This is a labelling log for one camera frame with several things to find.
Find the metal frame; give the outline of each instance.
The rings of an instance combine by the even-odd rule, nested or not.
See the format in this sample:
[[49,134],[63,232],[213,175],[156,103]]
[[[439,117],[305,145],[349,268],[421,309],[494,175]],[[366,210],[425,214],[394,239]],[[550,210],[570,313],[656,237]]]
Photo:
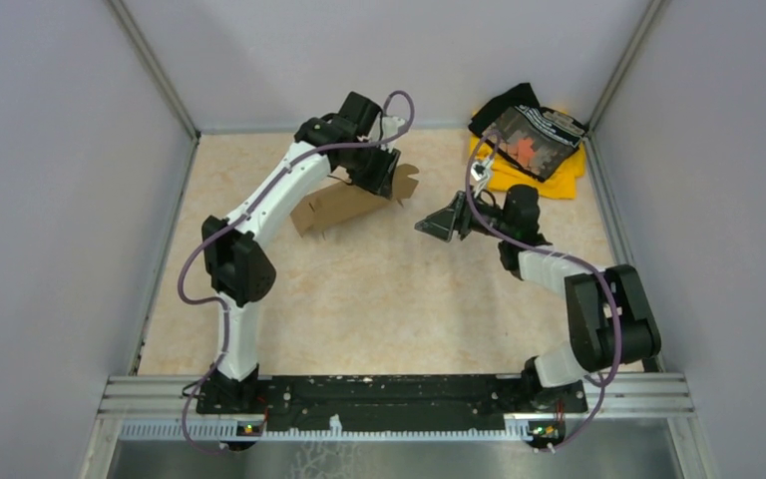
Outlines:
[[[181,123],[182,128],[192,140],[189,164],[185,170],[185,177],[181,179],[181,194],[169,219],[169,227],[164,232],[167,244],[171,242],[171,236],[179,216],[187,182],[190,177],[192,162],[197,150],[200,131],[196,128],[191,116],[187,112],[181,98],[169,80],[160,62],[157,60],[149,43],[140,31],[139,26],[128,10],[123,0],[105,0],[105,3],[116,18],[123,32],[131,42],[132,47],[146,68],[146,72],[155,83],[159,94],[167,106]],[[589,121],[592,131],[590,138],[585,140],[588,152],[588,165],[591,171],[591,181],[601,213],[601,218],[607,232],[609,244],[614,258],[619,262],[633,263],[632,251],[629,247],[620,213],[612,195],[612,187],[609,184],[609,175],[605,165],[601,161],[596,143],[596,129],[602,120],[603,114],[610,104],[617,88],[620,86],[628,69],[635,60],[640,47],[647,38],[651,27],[667,5],[668,0],[651,0],[635,32],[628,43],[624,54],[621,56],[615,71],[611,75],[608,84],[598,100]],[[165,266],[168,249],[164,248],[159,254],[158,265],[155,269],[157,278],[152,293],[147,297],[144,311],[145,321],[150,317],[153,308],[161,273]],[[140,337],[140,347],[137,348],[134,358],[136,370],[139,361],[144,335],[147,331],[143,328]],[[111,462],[114,458],[116,444],[119,440],[133,440],[154,438],[156,440],[182,440],[180,435],[180,415],[184,406],[181,390],[185,384],[195,380],[194,376],[117,376],[111,377],[104,397],[99,406],[89,444],[81,477],[101,478],[107,477]],[[585,385],[585,394],[589,403],[596,399],[598,391],[590,384]],[[221,434],[231,432],[233,421],[248,421],[262,419],[257,415],[235,416],[200,416],[191,406],[191,421],[195,427],[195,438],[210,438],[214,440],[216,431]],[[507,414],[507,430],[497,434],[488,434],[485,438],[490,440],[505,440],[515,438],[521,440],[521,425],[529,420],[550,420],[551,414]],[[582,418],[582,414],[568,414],[571,420]],[[681,373],[622,373],[613,385],[606,391],[601,413],[594,420],[643,420],[666,418],[673,441],[674,452],[685,477],[703,478],[717,477],[713,461],[706,447],[697,415],[691,401],[688,386]],[[200,426],[212,428],[198,429]],[[414,440],[474,440],[476,436],[469,434],[453,435],[413,435]],[[365,434],[343,432],[341,430],[320,431],[320,433],[264,433],[259,440],[351,440],[362,438],[368,440],[404,440],[403,435],[398,434]]]

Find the beige table surface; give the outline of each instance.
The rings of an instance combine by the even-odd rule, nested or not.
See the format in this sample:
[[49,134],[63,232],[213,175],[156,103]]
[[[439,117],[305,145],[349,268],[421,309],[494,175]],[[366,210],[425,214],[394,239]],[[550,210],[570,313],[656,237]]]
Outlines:
[[[201,139],[139,374],[202,373],[212,362],[217,307],[183,304],[178,273],[200,243],[203,220],[243,202],[290,142],[290,134]],[[505,272],[496,240],[472,234],[444,243],[413,230],[463,187],[468,133],[413,131],[397,148],[402,163],[421,170],[403,208],[393,205],[323,237],[301,238],[287,221],[266,248],[277,282],[260,310],[261,373],[516,372],[568,337],[564,300]],[[609,264],[588,177],[576,186],[576,200],[541,199],[542,231],[564,251]],[[211,294],[202,258],[186,288],[191,296]]]

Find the folded cardboard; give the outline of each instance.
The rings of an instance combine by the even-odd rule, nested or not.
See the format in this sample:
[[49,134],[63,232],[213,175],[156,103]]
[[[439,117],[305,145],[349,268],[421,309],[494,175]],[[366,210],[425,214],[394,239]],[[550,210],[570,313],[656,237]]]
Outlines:
[[418,180],[413,165],[399,165],[392,178],[392,199],[374,196],[365,190],[339,182],[304,197],[290,215],[298,234],[323,232],[352,218],[367,215],[391,203],[412,197]]

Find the white wall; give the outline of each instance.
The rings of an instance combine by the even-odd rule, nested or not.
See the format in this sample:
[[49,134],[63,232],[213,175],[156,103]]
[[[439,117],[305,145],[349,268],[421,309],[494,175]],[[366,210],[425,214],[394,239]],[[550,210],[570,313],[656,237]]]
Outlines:
[[0,477],[77,474],[188,148],[104,2],[0,2]]
[[530,81],[587,120],[646,0],[129,0],[205,131],[294,129],[353,89],[404,89],[424,126],[463,125]]
[[597,137],[721,477],[766,477],[766,2],[671,2]]

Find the yellow cloth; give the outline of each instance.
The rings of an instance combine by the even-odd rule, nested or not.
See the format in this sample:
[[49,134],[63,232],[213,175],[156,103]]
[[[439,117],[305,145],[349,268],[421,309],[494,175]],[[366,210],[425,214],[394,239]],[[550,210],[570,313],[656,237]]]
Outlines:
[[[470,151],[474,150],[478,141],[472,136]],[[491,152],[492,147],[483,145],[477,152],[477,158],[482,160]],[[545,198],[573,200],[576,197],[576,179],[585,174],[585,149],[580,145],[544,183],[516,170],[501,155],[495,156],[492,172],[494,175],[487,188],[493,192],[505,192],[512,185],[527,185],[538,190],[539,195]]]

